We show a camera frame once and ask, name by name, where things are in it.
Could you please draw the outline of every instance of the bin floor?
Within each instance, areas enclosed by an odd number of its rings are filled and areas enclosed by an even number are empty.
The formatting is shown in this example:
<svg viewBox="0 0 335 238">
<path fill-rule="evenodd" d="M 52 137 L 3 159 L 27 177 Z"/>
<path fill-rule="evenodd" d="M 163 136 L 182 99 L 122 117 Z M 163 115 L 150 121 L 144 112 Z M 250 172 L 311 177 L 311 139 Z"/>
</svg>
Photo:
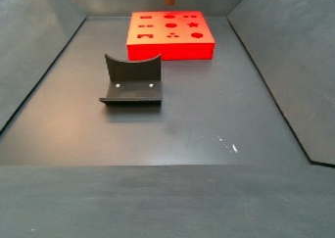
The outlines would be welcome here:
<svg viewBox="0 0 335 238">
<path fill-rule="evenodd" d="M 163 62 L 160 106 L 107 107 L 130 18 L 88 18 L 0 137 L 0 165 L 307 165 L 224 18 L 212 61 Z"/>
</svg>

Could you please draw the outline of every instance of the red box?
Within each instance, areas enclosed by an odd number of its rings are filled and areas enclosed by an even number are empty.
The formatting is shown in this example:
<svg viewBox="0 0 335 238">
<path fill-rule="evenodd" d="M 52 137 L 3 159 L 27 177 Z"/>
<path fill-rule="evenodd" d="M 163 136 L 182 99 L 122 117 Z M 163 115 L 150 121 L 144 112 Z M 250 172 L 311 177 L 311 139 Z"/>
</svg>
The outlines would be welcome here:
<svg viewBox="0 0 335 238">
<path fill-rule="evenodd" d="M 198 11 L 132 13 L 127 39 L 131 61 L 211 60 L 215 39 Z"/>
</svg>

